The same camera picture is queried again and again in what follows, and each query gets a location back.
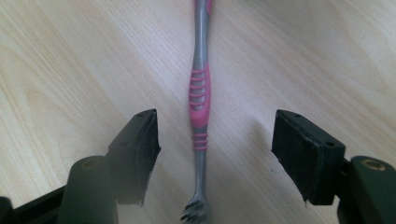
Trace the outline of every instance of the gray toothbrush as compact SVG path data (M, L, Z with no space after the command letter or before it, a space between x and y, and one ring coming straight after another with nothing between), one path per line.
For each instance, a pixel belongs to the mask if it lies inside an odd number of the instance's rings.
M207 124L210 110L210 73L207 62L207 31L212 0L195 0L195 50L189 89L189 110L195 152L195 192L183 212L182 223L208 223L205 199Z

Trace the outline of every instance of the toothbrush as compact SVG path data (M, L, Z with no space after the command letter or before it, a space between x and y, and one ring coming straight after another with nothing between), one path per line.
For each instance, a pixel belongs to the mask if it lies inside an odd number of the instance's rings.
M195 50L192 62L189 111L195 153L195 192L186 206L182 223L208 223L209 207L205 199L207 124L210 109L210 74L207 62L207 33L212 0L194 0Z

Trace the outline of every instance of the table surface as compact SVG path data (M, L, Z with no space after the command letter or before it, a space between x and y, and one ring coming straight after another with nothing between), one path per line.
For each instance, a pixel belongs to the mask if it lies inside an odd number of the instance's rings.
M162 147L145 206L120 223L178 223L193 194L193 3L0 3L0 195L14 206L157 108ZM214 223L337 223L305 204L271 152L277 109L396 165L396 2L215 0L207 198Z

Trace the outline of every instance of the toothbrush handle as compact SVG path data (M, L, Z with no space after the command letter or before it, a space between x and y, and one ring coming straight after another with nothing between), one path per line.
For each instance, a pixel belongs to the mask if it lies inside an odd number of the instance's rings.
M212 0L194 0L195 50L189 89L189 111L195 150L207 150L210 110L210 72L207 62L207 28Z

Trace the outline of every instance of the tabletop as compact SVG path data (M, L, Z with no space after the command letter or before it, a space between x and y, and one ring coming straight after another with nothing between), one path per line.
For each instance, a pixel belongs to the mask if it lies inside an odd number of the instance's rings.
M120 223L178 223L194 191L188 85L193 1L0 2L0 195L14 207L105 155L156 108L162 148L145 205ZM346 158L396 166L396 2L215 0L206 197L214 223L337 223L271 152L277 109L304 115Z

